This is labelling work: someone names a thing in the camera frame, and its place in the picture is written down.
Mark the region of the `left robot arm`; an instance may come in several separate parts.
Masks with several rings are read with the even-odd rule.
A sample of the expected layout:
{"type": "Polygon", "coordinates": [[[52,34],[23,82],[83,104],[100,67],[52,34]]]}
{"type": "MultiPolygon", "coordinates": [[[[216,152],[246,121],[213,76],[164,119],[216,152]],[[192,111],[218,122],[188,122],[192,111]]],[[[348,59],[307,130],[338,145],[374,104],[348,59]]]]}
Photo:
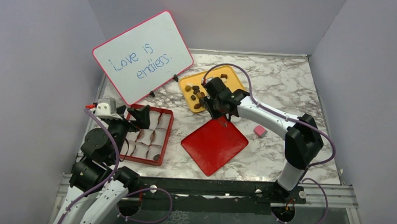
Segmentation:
{"type": "Polygon", "coordinates": [[[71,169],[64,203],[53,224],[101,224],[125,196],[134,195],[139,175],[128,167],[119,167],[125,159],[123,147],[130,147],[128,133],[150,126],[150,106],[117,107],[114,100],[99,99],[84,112],[99,126],[83,140],[83,157],[71,169]]]}

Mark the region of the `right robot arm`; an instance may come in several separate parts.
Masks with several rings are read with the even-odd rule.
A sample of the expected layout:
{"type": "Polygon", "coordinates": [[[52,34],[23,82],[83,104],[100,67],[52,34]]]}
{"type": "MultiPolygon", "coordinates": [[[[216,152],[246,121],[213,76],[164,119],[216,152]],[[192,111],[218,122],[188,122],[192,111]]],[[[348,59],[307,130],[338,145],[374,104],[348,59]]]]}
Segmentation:
{"type": "Polygon", "coordinates": [[[324,145],[314,118],[308,114],[297,117],[255,102],[245,90],[232,92],[228,87],[207,88],[206,93],[203,103],[213,119],[224,115],[245,118],[276,133],[285,141],[287,163],[276,181],[277,185],[273,187],[273,196],[280,202],[290,199],[293,189],[324,145]]]}

